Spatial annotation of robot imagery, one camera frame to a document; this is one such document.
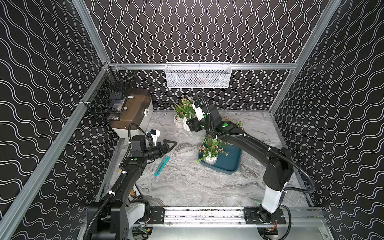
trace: gray marble surface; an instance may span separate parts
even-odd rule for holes
[[[244,121],[245,131],[263,142],[281,148],[281,142],[267,112],[221,112],[231,121]],[[178,145],[168,154],[169,162],[158,177],[154,173],[160,160],[147,165],[137,181],[137,187],[152,206],[258,206],[263,199],[265,167],[248,153],[243,151],[241,164],[237,172],[227,175],[204,167],[197,160],[197,149],[205,131],[187,132],[177,129],[173,123],[174,112],[154,112],[147,129],[160,130],[159,141],[168,139]],[[121,162],[128,139],[123,144],[118,164]],[[119,176],[115,167],[107,190]],[[300,187],[295,175],[289,186]],[[289,191],[284,202],[286,206],[308,206],[305,196]]]

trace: white flower pot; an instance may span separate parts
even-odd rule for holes
[[[187,118],[183,118],[183,128],[190,132],[189,126],[187,125]]]
[[[175,127],[177,127],[177,128],[183,128],[184,126],[183,126],[183,121],[184,121],[184,119],[179,119],[179,120],[176,120],[176,117],[177,116],[177,114],[175,114],[175,116],[173,117],[173,122],[175,123]]]
[[[208,163],[210,165],[214,165],[217,161],[217,156],[216,157],[206,157],[204,158],[204,162]]]

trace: black wire basket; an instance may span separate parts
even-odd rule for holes
[[[96,120],[118,121],[136,79],[136,74],[123,67],[110,67],[86,106]]]

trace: green leaf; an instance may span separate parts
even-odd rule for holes
[[[195,163],[198,163],[198,162],[200,162],[201,160],[203,160],[204,158],[206,158],[207,156],[205,156],[205,157],[202,157],[202,158],[200,158],[199,160],[197,160]]]

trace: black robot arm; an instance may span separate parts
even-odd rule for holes
[[[308,174],[295,164],[290,156],[289,150],[286,148],[277,149],[269,146],[259,139],[245,133],[235,123],[230,121],[223,122],[217,108],[208,105],[204,96],[198,94],[195,97],[193,105],[197,117],[187,121],[191,131],[200,131],[205,129],[207,134],[225,140],[252,155],[260,161],[266,171],[263,180],[266,184],[264,199],[260,205],[260,220],[263,222],[271,222],[273,215],[279,209],[284,194],[287,190],[295,190],[304,193],[312,193],[314,191],[314,182]],[[302,173],[310,183],[309,189],[298,189],[294,187],[286,187],[291,175],[293,167]]]
[[[177,145],[177,142],[164,139],[164,144],[158,142],[153,146],[153,141],[145,135],[136,135],[130,142],[132,155],[124,158],[119,164],[121,174],[111,191],[99,202],[91,203],[87,209],[87,229],[84,233],[84,240],[131,239],[127,238],[131,225],[137,220],[144,223],[149,220],[150,206],[147,200],[141,200],[140,203],[135,202],[136,205],[133,207],[136,209],[131,208],[132,212],[127,214],[128,195],[147,164],[152,163],[152,159],[163,157]]]

